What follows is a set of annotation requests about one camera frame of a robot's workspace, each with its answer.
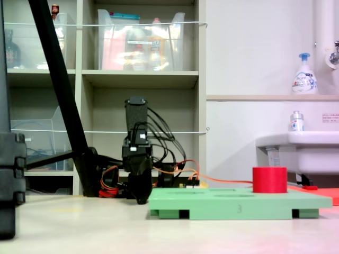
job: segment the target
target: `pump bottle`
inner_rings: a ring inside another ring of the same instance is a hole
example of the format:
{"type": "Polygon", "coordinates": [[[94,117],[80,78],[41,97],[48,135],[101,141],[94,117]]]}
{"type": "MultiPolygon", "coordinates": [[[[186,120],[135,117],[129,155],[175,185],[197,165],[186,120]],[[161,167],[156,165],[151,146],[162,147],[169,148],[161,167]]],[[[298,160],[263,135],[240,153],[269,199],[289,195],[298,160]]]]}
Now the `pump bottle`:
{"type": "Polygon", "coordinates": [[[296,73],[292,94],[318,94],[317,79],[309,65],[307,65],[307,58],[310,57],[310,54],[302,53],[299,57],[302,64],[296,73]]]}

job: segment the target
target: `red mat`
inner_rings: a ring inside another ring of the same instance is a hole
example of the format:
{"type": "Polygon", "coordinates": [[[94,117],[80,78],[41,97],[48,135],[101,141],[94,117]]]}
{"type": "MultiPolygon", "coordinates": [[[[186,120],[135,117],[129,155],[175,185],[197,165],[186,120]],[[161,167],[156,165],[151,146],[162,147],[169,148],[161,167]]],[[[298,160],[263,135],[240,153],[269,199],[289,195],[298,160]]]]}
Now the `red mat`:
{"type": "Polygon", "coordinates": [[[333,205],[339,205],[339,188],[317,189],[317,190],[306,190],[294,186],[288,186],[288,188],[299,192],[307,192],[320,196],[331,197],[333,200],[333,205]]]}

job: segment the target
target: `white shelf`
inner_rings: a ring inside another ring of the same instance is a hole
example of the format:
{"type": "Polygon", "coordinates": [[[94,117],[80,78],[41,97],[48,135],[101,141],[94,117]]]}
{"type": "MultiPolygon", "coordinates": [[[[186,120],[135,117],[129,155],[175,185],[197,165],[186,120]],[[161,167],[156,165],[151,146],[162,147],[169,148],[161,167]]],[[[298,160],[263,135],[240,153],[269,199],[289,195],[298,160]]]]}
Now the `white shelf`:
{"type": "Polygon", "coordinates": [[[192,89],[198,71],[83,70],[82,74],[99,88],[192,89]]]}
{"type": "MultiPolygon", "coordinates": [[[[75,70],[67,70],[72,88],[75,87],[75,70]]],[[[15,88],[48,88],[52,87],[49,70],[8,69],[9,87],[15,88]]]]}
{"type": "Polygon", "coordinates": [[[73,171],[25,171],[25,176],[73,176],[73,171]]]}
{"type": "Polygon", "coordinates": [[[193,5],[196,0],[93,0],[95,4],[114,5],[193,5]]]}
{"type": "MultiPolygon", "coordinates": [[[[124,170],[119,170],[119,176],[120,177],[128,177],[128,172],[125,172],[124,170]]],[[[193,174],[193,171],[192,172],[182,172],[179,177],[190,177],[191,175],[193,174]]],[[[152,170],[152,176],[153,177],[157,177],[158,176],[158,171],[156,170],[152,170]]]]}
{"type": "Polygon", "coordinates": [[[339,95],[207,95],[207,101],[339,101],[339,95]]]}

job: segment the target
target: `clear plastic bin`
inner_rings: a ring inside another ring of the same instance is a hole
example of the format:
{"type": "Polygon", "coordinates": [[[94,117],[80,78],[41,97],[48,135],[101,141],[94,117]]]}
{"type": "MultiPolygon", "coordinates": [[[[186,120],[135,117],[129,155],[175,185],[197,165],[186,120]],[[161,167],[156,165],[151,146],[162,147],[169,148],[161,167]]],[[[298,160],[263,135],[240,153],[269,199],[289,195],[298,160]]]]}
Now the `clear plastic bin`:
{"type": "MultiPolygon", "coordinates": [[[[106,10],[98,10],[99,69],[183,70],[184,24],[112,26],[106,10]]],[[[176,13],[172,22],[183,22],[176,13]]]]}
{"type": "MultiPolygon", "coordinates": [[[[54,25],[67,69],[75,69],[75,26],[67,13],[59,13],[54,25]]],[[[48,69],[37,28],[33,25],[5,24],[8,68],[48,69]]]]}
{"type": "MultiPolygon", "coordinates": [[[[67,132],[50,132],[66,130],[60,107],[57,107],[57,110],[51,119],[11,120],[11,129],[12,132],[25,135],[27,162],[71,150],[67,132]],[[47,130],[48,132],[25,130],[47,130]]],[[[52,163],[35,170],[70,171],[73,170],[73,160],[68,159],[52,163]]]]}

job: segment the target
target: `faucet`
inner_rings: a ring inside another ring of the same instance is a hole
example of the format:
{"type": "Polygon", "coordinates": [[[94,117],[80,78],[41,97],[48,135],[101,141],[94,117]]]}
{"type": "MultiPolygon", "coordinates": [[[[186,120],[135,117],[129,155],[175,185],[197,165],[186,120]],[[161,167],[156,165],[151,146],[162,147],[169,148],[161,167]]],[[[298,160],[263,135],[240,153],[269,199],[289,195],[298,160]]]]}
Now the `faucet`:
{"type": "Polygon", "coordinates": [[[332,53],[329,57],[329,61],[333,64],[333,65],[337,65],[339,64],[339,41],[335,41],[334,42],[334,46],[337,50],[337,52],[332,53]]]}

